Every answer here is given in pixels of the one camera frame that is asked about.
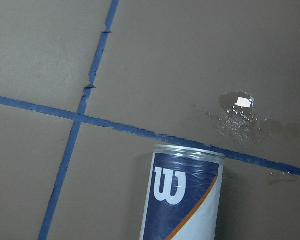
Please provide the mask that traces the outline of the clear Wilson tennis ball can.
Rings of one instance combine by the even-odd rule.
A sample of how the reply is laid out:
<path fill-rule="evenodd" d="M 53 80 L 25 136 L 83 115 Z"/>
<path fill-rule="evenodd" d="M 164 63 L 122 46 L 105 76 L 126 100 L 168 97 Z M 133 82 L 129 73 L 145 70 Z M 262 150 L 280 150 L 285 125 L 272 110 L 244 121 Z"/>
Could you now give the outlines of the clear Wilson tennis ball can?
<path fill-rule="evenodd" d="M 155 145 L 139 238 L 215 239 L 224 159 L 213 151 Z"/>

